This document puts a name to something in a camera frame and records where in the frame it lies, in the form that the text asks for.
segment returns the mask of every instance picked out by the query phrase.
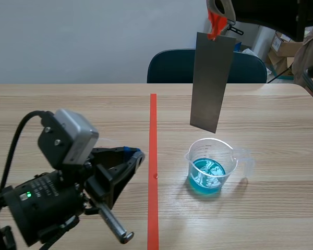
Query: metal rod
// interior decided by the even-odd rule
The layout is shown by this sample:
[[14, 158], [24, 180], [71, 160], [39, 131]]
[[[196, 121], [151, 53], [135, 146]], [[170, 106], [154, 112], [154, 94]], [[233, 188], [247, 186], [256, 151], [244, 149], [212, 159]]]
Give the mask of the metal rod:
[[123, 228], [121, 223], [117, 220], [117, 218], [113, 215], [113, 213], [105, 203], [98, 203], [97, 208], [100, 209], [99, 215], [101, 215], [110, 230], [114, 233], [114, 235], [122, 244], [127, 243], [133, 238], [134, 233], [131, 232], [126, 235], [127, 231]]

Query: gray metal sheet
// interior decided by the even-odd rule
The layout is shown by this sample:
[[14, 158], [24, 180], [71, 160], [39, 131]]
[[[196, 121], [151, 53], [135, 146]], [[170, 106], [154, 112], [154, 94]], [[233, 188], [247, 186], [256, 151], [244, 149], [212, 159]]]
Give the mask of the gray metal sheet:
[[216, 132], [234, 45], [232, 37], [212, 41], [207, 34], [197, 33], [190, 125]]

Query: black cable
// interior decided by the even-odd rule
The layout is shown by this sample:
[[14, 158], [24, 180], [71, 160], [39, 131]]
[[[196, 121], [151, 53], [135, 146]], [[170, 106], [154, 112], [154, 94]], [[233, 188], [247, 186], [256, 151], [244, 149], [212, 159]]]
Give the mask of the black cable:
[[79, 223], [79, 217], [75, 217], [74, 220], [66, 227], [60, 229], [60, 231], [53, 236], [48, 242], [46, 242], [40, 250], [48, 250], [54, 243], [56, 243], [66, 232], [74, 228]]
[[24, 126], [26, 125], [26, 123], [27, 123], [31, 118], [33, 118], [33, 117], [35, 117], [35, 116], [40, 116], [40, 117], [41, 117], [44, 113], [45, 113], [45, 111], [36, 110], [36, 111], [33, 111], [33, 112], [28, 113], [28, 114], [27, 114], [26, 116], [24, 116], [23, 119], [20, 121], [20, 124], [19, 124], [19, 126], [17, 127], [17, 129], [16, 129], [16, 131], [15, 131], [13, 140], [12, 140], [11, 145], [10, 145], [10, 149], [9, 149], [9, 153], [8, 153], [7, 160], [6, 160], [6, 165], [5, 165], [4, 173], [3, 173], [2, 179], [1, 179], [0, 193], [2, 192], [2, 189], [4, 189], [4, 187], [5, 187], [5, 185], [6, 185], [7, 178], [8, 178], [8, 173], [9, 173], [9, 170], [10, 170], [11, 161], [12, 161], [13, 156], [14, 156], [14, 151], [15, 151], [17, 142], [18, 142], [18, 140], [19, 140], [19, 138], [20, 138], [20, 135], [21, 135], [21, 132], [22, 132]]
[[287, 72], [289, 69], [292, 69], [292, 64], [290, 65], [290, 67], [288, 67], [287, 69], [285, 69], [282, 73], [280, 73], [278, 76], [276, 76], [275, 78], [273, 78], [271, 81], [267, 82], [267, 83], [271, 83], [273, 80], [275, 80], [276, 78], [280, 77], [282, 74], [284, 74], [285, 72]]

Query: dark blue chair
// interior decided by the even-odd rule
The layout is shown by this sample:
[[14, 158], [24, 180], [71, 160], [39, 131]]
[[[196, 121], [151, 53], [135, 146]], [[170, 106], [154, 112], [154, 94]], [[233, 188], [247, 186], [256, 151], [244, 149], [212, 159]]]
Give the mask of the dark blue chair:
[[[158, 53], [151, 60], [147, 83], [192, 83], [195, 49], [174, 49]], [[228, 83], [266, 83], [267, 70], [256, 56], [234, 52]]]

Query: table surface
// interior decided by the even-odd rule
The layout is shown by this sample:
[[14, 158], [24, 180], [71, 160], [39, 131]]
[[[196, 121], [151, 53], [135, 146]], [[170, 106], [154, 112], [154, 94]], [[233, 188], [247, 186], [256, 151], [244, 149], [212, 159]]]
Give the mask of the table surface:
[[[20, 119], [36, 109], [82, 113], [101, 138], [141, 148], [146, 159], [113, 212], [134, 239], [120, 245], [98, 216], [81, 223], [54, 249], [147, 249], [150, 93], [158, 95], [160, 249], [313, 249], [313, 98], [290, 84], [228, 84], [216, 135], [189, 125], [191, 84], [0, 85], [0, 179]], [[40, 121], [27, 124], [8, 184], [51, 171], [37, 147]], [[237, 168], [219, 196], [202, 197], [186, 183], [183, 155], [200, 138], [216, 137], [252, 151], [254, 175]], [[27, 249], [8, 209], [18, 249]], [[29, 249], [39, 249], [36, 244]]]

